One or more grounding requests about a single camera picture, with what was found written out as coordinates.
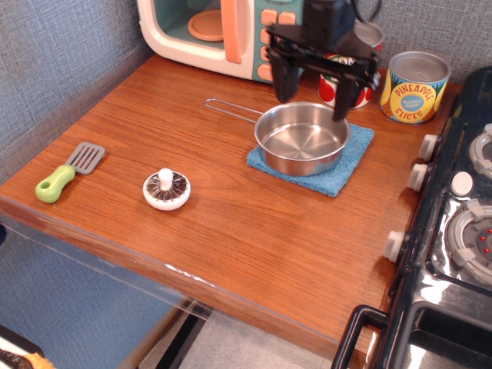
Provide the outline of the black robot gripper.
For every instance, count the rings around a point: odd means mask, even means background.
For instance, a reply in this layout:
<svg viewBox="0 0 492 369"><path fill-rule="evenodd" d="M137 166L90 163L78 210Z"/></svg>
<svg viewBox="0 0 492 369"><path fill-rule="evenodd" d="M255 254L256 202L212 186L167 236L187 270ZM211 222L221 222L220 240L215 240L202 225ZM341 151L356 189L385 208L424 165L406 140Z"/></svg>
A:
<svg viewBox="0 0 492 369"><path fill-rule="evenodd" d="M364 88L379 85L378 52L357 37L356 22L368 22L357 1L304 1L299 25L266 27L274 91L280 103L295 96L304 69L338 80L334 121L346 118ZM325 61L327 54L355 58L357 64L334 67Z"/></svg>

